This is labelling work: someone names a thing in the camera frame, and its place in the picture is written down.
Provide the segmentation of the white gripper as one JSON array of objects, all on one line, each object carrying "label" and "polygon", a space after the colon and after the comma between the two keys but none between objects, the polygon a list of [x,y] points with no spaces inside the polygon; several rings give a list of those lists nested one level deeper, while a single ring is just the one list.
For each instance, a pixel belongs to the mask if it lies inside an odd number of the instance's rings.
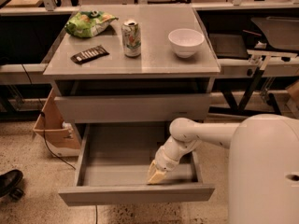
[{"label": "white gripper", "polygon": [[170,136],[157,150],[149,166],[147,182],[150,185],[161,183],[167,172],[173,171],[179,165],[180,159],[195,149],[195,140],[183,142]]}]

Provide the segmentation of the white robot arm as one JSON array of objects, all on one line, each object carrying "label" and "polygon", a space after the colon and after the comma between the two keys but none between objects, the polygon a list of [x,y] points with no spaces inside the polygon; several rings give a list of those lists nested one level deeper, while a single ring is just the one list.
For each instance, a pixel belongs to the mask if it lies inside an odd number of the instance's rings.
[{"label": "white robot arm", "polygon": [[202,142],[229,150],[229,224],[299,224],[299,120],[261,114],[240,123],[179,118],[149,166],[158,184]]}]

